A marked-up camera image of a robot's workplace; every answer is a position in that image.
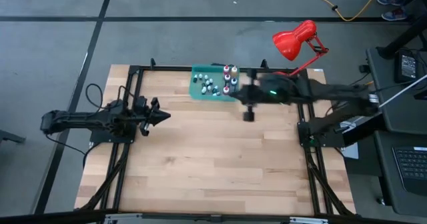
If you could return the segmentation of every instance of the shoe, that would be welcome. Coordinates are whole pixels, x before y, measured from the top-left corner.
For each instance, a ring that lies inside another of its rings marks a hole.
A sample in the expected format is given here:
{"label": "shoe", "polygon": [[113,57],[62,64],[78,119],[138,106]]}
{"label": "shoe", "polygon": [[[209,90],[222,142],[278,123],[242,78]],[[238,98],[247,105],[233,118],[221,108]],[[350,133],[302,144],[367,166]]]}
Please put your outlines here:
{"label": "shoe", "polygon": [[386,21],[401,21],[407,19],[408,14],[406,14],[405,10],[402,8],[397,8],[382,14],[381,17]]}
{"label": "shoe", "polygon": [[399,7],[401,3],[397,3],[396,0],[376,0],[381,5],[394,5]]}

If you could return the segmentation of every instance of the green board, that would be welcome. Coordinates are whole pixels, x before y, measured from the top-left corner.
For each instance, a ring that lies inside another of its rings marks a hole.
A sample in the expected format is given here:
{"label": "green board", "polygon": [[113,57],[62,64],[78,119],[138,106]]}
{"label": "green board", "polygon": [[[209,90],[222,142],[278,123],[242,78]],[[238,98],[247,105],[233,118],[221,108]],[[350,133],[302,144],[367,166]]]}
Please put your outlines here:
{"label": "green board", "polygon": [[[191,98],[206,101],[236,101],[233,97],[229,97],[222,93],[222,89],[225,85],[223,69],[224,66],[219,65],[193,65],[191,68],[191,78],[189,80],[189,94],[191,95]],[[202,80],[199,79],[199,74],[203,75]],[[195,75],[197,75],[197,81],[194,83],[193,78]],[[205,95],[201,94],[201,84],[205,82],[205,75],[208,76],[208,79],[213,79],[212,88],[217,85],[218,91],[221,93],[220,96],[212,95],[212,91],[207,91]],[[239,69],[236,79],[238,80],[238,83],[235,86],[230,86],[230,93],[237,91],[239,88]]]}

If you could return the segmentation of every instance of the keyboard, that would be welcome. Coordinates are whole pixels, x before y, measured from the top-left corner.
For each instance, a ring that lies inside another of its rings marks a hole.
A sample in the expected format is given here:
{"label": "keyboard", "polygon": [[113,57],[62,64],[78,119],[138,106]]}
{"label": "keyboard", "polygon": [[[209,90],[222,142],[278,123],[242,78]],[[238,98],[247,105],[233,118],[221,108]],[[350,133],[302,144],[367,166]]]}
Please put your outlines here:
{"label": "keyboard", "polygon": [[394,147],[393,154],[405,190],[427,195],[427,147]]}

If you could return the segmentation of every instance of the lamp shade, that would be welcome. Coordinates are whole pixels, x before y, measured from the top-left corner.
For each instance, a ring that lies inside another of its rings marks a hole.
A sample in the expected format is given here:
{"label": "lamp shade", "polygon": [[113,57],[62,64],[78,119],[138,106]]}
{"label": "lamp shade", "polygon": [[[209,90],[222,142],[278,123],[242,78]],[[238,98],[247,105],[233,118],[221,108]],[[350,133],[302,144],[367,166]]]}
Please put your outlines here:
{"label": "lamp shade", "polygon": [[286,59],[293,61],[300,53],[301,44],[314,33],[316,33],[316,24],[307,20],[293,31],[282,31],[273,35],[273,43]]}

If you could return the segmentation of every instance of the white cable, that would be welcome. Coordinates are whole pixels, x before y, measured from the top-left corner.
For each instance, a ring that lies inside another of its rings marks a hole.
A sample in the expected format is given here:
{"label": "white cable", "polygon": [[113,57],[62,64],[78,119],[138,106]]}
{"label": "white cable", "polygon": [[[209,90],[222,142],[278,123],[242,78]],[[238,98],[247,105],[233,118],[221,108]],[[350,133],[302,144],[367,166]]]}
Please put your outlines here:
{"label": "white cable", "polygon": [[[392,96],[391,98],[389,98],[387,101],[385,101],[383,104],[381,104],[378,108],[382,108],[383,106],[387,105],[389,102],[393,101],[396,97],[398,97],[399,95],[401,95],[403,92],[407,91],[409,88],[417,85],[420,81],[424,80],[425,78],[427,78],[427,75],[419,78],[418,80],[416,80],[413,84],[407,86],[405,89],[399,91],[398,93],[396,93],[394,96]],[[350,125],[356,124],[356,122],[362,120],[365,117],[359,117],[356,120],[354,120],[352,123],[350,123]]]}
{"label": "white cable", "polygon": [[405,92],[405,91],[406,91],[406,90],[408,90],[409,88],[411,88],[411,87],[413,87],[413,86],[417,85],[420,81],[424,80],[426,77],[427,77],[427,75],[425,75],[425,76],[423,76],[423,77],[419,78],[419,79],[418,79],[418,80],[416,80],[416,82],[414,82],[413,84],[411,84],[411,85],[407,86],[405,89],[403,89],[403,90],[399,91],[397,94],[395,94],[394,96],[392,96],[391,98],[389,98],[389,100],[387,100],[387,101],[385,101],[383,104],[381,104],[381,105],[379,106],[379,108],[381,108],[381,107],[385,106],[387,103],[389,103],[389,102],[393,101],[393,99],[395,99],[396,97],[398,97],[400,94],[402,94],[403,92]]}

